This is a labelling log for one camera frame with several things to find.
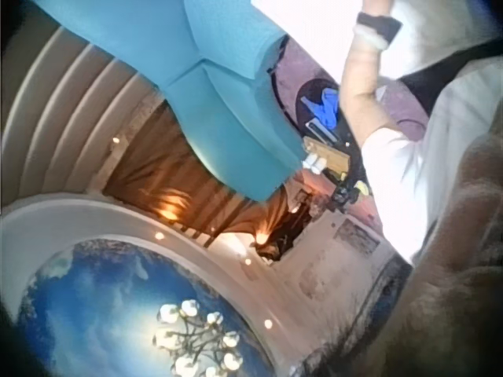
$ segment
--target white wristband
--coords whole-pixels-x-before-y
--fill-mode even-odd
[[[386,41],[386,39],[378,35],[370,27],[357,24],[354,26],[353,32],[358,37],[362,37],[367,43],[371,44],[379,51],[385,51],[390,46],[389,43]]]

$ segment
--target white sheet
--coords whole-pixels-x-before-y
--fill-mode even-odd
[[[251,0],[291,35],[337,82],[362,0]],[[396,0],[404,26],[383,54],[381,75],[397,79],[452,53],[487,42],[497,26],[476,0]]]

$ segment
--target hand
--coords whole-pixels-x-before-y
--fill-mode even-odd
[[[389,16],[395,0],[363,0],[362,12],[370,16]]]

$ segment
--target chandelier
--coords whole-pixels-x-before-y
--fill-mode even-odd
[[[204,317],[196,300],[176,305],[162,305],[157,313],[159,328],[153,345],[166,350],[177,377],[227,377],[243,364],[236,351],[240,336],[226,331],[223,315],[209,313]]]

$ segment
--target sky mural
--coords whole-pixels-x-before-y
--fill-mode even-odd
[[[168,258],[135,245],[91,240],[55,254],[31,278],[17,327],[55,376],[171,376],[166,350],[152,344],[165,303],[196,299],[238,331],[244,359],[229,376],[269,377],[274,370],[243,318],[215,290]]]

